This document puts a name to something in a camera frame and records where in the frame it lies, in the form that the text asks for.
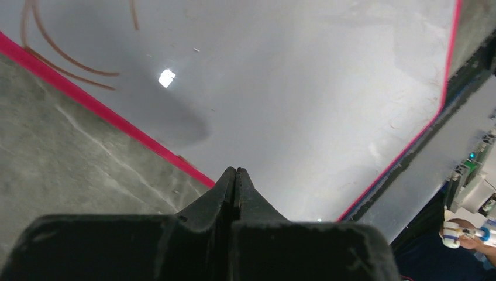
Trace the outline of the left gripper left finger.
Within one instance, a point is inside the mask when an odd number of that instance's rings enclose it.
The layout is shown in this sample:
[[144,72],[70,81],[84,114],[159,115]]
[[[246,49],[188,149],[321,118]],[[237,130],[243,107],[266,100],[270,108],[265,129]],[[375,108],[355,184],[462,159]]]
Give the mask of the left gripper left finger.
[[45,215],[20,235],[2,280],[225,280],[236,170],[169,215]]

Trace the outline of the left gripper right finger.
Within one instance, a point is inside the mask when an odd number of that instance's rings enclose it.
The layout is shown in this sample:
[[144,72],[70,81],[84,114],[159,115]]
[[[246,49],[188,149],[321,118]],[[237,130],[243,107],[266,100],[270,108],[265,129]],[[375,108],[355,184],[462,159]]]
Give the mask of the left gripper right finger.
[[231,226],[232,280],[400,280],[391,247],[370,225],[291,222],[236,172]]

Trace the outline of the red framed whiteboard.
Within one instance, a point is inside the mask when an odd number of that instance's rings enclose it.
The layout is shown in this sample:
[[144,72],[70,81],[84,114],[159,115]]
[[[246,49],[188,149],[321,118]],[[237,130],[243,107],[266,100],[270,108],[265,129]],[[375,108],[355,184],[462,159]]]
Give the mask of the red framed whiteboard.
[[1,52],[211,186],[341,220],[440,114],[460,1],[2,1]]

